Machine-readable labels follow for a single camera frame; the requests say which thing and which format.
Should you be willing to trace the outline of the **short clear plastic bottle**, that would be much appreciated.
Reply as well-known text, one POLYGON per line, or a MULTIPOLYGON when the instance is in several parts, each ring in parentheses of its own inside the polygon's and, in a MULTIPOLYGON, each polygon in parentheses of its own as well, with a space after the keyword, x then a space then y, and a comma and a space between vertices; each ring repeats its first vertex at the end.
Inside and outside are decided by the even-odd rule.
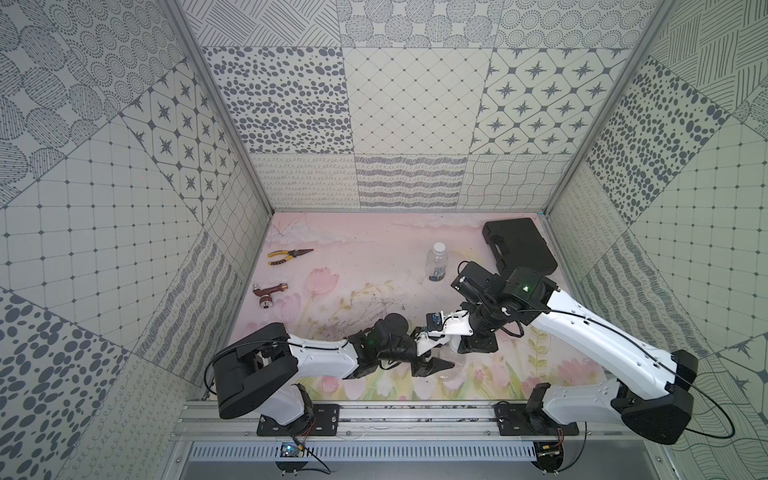
POLYGON ((443 242, 436 242, 433 244, 427 255, 425 267, 428 280, 432 282, 439 282, 444 279, 448 264, 448 257, 449 255, 447 246, 443 242))

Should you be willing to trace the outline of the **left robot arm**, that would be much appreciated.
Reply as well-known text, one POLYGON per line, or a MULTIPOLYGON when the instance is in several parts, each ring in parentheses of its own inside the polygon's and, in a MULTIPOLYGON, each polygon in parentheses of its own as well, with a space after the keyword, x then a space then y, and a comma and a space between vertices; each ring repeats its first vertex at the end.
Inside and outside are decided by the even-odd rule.
POLYGON ((219 417, 230 420, 252 411, 291 427, 310 422, 311 398, 299 379, 359 379, 403 363, 414 377, 452 369, 451 361, 434 358, 436 344, 424 330, 411 333, 408 321, 389 314, 343 340, 309 340, 268 324, 213 355, 205 367, 206 387, 217 398, 219 417))

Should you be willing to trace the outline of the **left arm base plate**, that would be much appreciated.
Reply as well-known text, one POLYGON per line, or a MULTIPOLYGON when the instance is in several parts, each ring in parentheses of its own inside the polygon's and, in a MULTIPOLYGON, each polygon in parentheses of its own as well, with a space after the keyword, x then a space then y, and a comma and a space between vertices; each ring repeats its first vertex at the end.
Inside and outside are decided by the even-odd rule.
POLYGON ((258 437, 333 437, 337 434, 341 406, 339 404, 319 403, 312 406, 310 413, 304 413, 298 419, 283 426, 274 419, 261 416, 257 428, 258 437))

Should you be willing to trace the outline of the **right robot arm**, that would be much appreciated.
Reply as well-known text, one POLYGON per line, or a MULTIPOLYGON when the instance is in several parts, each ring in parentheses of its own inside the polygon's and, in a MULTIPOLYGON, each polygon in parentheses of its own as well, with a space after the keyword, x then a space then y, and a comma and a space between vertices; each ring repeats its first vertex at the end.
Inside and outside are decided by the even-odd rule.
POLYGON ((690 352, 668 352, 635 338, 529 268, 502 278, 465 262, 451 286, 465 300, 472 330, 460 341, 460 352, 490 352, 496 332, 515 323, 561 339, 613 374, 592 385, 537 384, 526 404, 535 431, 577 422, 617 423, 646 440, 672 445, 688 427, 698 373, 690 352))

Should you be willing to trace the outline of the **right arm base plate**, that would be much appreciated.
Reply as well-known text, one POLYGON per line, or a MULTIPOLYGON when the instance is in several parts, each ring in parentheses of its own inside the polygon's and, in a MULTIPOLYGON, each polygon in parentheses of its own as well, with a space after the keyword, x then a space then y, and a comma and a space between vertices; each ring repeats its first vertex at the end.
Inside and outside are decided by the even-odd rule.
POLYGON ((494 416, 501 436, 577 436, 580 431, 575 422, 558 424, 544 414, 527 412, 524 403, 500 401, 493 406, 494 416))

